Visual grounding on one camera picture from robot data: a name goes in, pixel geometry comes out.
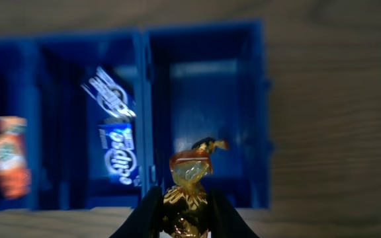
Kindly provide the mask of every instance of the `wooden table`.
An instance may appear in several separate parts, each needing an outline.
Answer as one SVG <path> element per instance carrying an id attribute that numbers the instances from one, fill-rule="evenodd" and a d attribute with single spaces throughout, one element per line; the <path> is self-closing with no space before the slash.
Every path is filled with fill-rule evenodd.
<path id="1" fill-rule="evenodd" d="M 271 211 L 260 237 L 381 237 L 381 0 L 0 0 L 0 35 L 263 18 Z M 0 237 L 108 237 L 128 209 L 0 213 Z"/>

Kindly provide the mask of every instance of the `wood grain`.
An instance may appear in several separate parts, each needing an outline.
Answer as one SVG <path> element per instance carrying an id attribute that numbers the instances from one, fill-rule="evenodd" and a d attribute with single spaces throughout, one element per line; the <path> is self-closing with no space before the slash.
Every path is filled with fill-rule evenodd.
<path id="1" fill-rule="evenodd" d="M 0 0 L 0 36 L 248 18 L 277 150 L 271 211 L 239 212 L 260 237 L 381 237 L 381 0 Z M 129 213 L 1 212 L 0 237 L 108 237 Z"/>

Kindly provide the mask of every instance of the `blue container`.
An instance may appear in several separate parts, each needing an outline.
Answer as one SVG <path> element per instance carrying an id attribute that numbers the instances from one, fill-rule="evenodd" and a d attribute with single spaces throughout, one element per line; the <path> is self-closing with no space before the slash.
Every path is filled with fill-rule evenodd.
<path id="1" fill-rule="evenodd" d="M 208 136 L 226 138 L 231 148 L 213 154 L 214 175 L 203 179 L 204 187 L 220 188 L 237 207 L 269 206 L 270 83 L 261 42 L 258 22 L 145 33 L 146 160 L 157 170 L 148 186 L 173 185 L 173 153 Z"/>
<path id="2" fill-rule="evenodd" d="M 21 116 L 28 120 L 26 154 L 32 173 L 31 191 L 28 196 L 5 200 L 0 193 L 0 210 L 11 208 L 37 209 L 38 160 L 37 144 L 39 120 L 38 90 L 34 86 L 36 55 L 26 40 L 0 41 L 0 116 Z"/>
<path id="3" fill-rule="evenodd" d="M 170 156 L 205 137 L 231 148 L 212 155 L 214 175 L 203 185 L 237 207 L 268 208 L 270 83 L 261 33 L 249 21 L 0 42 L 0 116 L 28 120 L 33 176 L 31 193 L 0 198 L 0 210 L 136 206 L 152 186 L 172 186 Z M 109 115 L 81 88 L 99 66 L 136 103 L 139 187 L 107 183 L 98 125 Z"/>

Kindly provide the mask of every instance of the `gold wrapped candy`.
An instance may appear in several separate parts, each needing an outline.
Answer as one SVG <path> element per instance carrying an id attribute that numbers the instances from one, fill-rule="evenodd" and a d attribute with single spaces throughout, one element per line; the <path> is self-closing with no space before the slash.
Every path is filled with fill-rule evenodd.
<path id="1" fill-rule="evenodd" d="M 176 186 L 164 195 L 163 230 L 173 238 L 208 236 L 207 193 L 199 180 L 213 173 L 210 154 L 216 147 L 228 149 L 228 144 L 224 140 L 205 138 L 192 149 L 170 158 Z"/>

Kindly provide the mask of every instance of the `storage compartment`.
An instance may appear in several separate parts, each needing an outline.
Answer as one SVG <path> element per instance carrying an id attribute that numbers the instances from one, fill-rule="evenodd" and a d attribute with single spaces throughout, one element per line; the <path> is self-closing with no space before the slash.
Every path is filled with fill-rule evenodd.
<path id="1" fill-rule="evenodd" d="M 205 138 L 227 139 L 230 150 L 211 156 L 204 187 L 224 191 L 237 207 L 269 206 L 267 89 L 258 22 L 151 30 L 144 38 L 147 163 L 153 184 L 173 186 L 172 154 Z M 152 128 L 153 135 L 147 131 Z"/>
<path id="2" fill-rule="evenodd" d="M 57 35 L 37 41 L 42 56 L 40 78 L 52 81 L 57 106 L 43 120 L 52 127 L 43 132 L 43 160 L 59 161 L 53 173 L 60 174 L 60 208 L 80 209 L 95 206 L 136 206 L 144 186 L 111 184 L 105 163 L 98 125 L 109 118 L 81 84 L 104 67 L 115 81 L 130 88 L 136 101 L 136 119 L 132 122 L 138 164 L 144 165 L 141 56 L 138 32 Z"/>
<path id="3" fill-rule="evenodd" d="M 26 160 L 32 172 L 32 184 L 28 195 L 14 200 L 6 200 L 0 192 L 0 210 L 12 208 L 37 208 L 35 158 L 38 155 L 33 131 L 38 117 L 36 108 L 37 92 L 33 87 L 34 59 L 30 48 L 23 41 L 0 41 L 0 116 L 20 116 L 27 119 Z"/>

